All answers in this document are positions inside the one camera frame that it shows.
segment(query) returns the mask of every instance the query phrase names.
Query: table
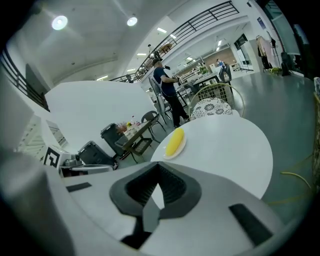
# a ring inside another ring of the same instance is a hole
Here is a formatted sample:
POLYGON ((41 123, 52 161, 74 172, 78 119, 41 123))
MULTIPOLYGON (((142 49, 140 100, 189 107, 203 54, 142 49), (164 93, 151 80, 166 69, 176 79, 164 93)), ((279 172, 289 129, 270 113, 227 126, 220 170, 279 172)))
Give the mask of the table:
POLYGON ((135 157, 133 154, 139 156, 143 161, 144 158, 142 156, 143 152, 146 151, 146 149, 150 146, 151 147, 151 142, 152 140, 155 141, 155 142, 158 142, 160 143, 159 141, 157 141, 153 135, 152 132, 150 132, 151 134, 151 138, 144 138, 143 137, 143 133, 146 131, 146 130, 149 130, 150 131, 150 127, 151 127, 151 121, 147 121, 147 122, 144 122, 142 124, 139 125, 139 130, 131 137, 131 138, 127 138, 125 135, 123 135, 119 140, 117 140, 115 142, 115 144, 122 148, 123 150, 126 150, 126 151, 129 151, 132 155, 132 158, 133 160, 137 163, 135 157))
MULTIPOLYGON (((265 134, 252 122, 232 115, 207 115, 181 126, 183 151, 167 162, 225 177, 261 199, 272 176, 273 156, 265 134)), ((151 161, 164 161, 169 134, 151 161)))
POLYGON ((204 84, 205 82, 207 82, 207 81, 209 81, 209 80, 212 80, 212 79, 215 79, 217 83, 220 83, 217 74, 216 74, 216 73, 213 73, 213 74, 204 76, 204 77, 202 77, 202 78, 199 78, 198 80, 195 81, 195 83, 193 84, 193 86, 204 84))
POLYGON ((163 45, 163 46, 159 49, 159 54, 161 54, 161 53, 166 54, 167 52, 170 51, 171 47, 172 47, 172 43, 167 43, 167 44, 163 45))

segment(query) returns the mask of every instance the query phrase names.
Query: dark shirt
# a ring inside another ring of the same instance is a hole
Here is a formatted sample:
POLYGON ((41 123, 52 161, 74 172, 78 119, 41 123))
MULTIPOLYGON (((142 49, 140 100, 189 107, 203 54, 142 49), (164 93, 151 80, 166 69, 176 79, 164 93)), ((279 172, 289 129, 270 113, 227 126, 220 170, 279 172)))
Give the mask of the dark shirt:
MULTIPOLYGON (((161 76, 165 75, 166 78, 170 78, 163 67, 156 67, 153 71, 154 79, 161 84, 161 76)), ((176 94, 176 89, 173 82, 162 82, 161 89, 167 96, 173 96, 176 94)))

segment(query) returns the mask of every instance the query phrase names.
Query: black logo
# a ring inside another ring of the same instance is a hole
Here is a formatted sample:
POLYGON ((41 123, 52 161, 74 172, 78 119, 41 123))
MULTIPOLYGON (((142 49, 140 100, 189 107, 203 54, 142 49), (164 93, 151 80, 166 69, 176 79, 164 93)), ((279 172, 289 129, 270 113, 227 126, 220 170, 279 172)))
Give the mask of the black logo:
POLYGON ((57 168, 59 157, 60 157, 60 154, 55 152, 52 148, 48 147, 48 150, 46 151, 45 158, 44 158, 44 164, 46 166, 53 166, 57 168))

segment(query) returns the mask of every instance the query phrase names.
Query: balcony railing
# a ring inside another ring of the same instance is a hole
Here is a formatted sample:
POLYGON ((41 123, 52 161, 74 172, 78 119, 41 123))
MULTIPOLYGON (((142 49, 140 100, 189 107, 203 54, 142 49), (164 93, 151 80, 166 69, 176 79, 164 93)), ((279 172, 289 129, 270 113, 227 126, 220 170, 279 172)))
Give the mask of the balcony railing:
POLYGON ((5 74, 8 80, 17 87, 23 94, 33 100, 39 106, 49 111, 46 98, 44 94, 39 94, 25 79, 25 77, 17 69, 16 65, 12 61, 8 50, 4 48, 1 55, 1 64, 4 68, 5 74))
MULTIPOLYGON (((232 1, 227 1, 213 6, 198 15, 187 20, 173 32, 162 40, 156 47, 155 51, 158 51, 161 58, 163 58, 168 52, 170 52, 177 45, 182 43, 185 39, 190 37, 192 34, 203 30, 205 27, 212 23, 220 21, 232 15, 238 14, 239 11, 234 7, 232 1)), ((154 56, 150 54, 144 62, 141 64, 139 69, 134 74, 137 79, 141 80, 145 74, 152 68, 152 60, 154 56)), ((122 80, 127 80, 126 76, 120 76, 112 79, 111 81, 124 82, 122 80)))

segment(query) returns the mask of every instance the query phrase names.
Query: white round table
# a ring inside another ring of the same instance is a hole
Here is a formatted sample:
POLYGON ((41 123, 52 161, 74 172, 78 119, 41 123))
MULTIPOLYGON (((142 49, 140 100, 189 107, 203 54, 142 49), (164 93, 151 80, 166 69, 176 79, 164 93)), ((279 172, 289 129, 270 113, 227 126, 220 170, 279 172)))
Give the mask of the white round table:
POLYGON ((208 115, 181 126, 186 145, 165 160, 170 133, 151 161, 167 161, 225 177, 261 199, 269 185, 273 156, 265 134, 252 122, 232 115, 208 115))

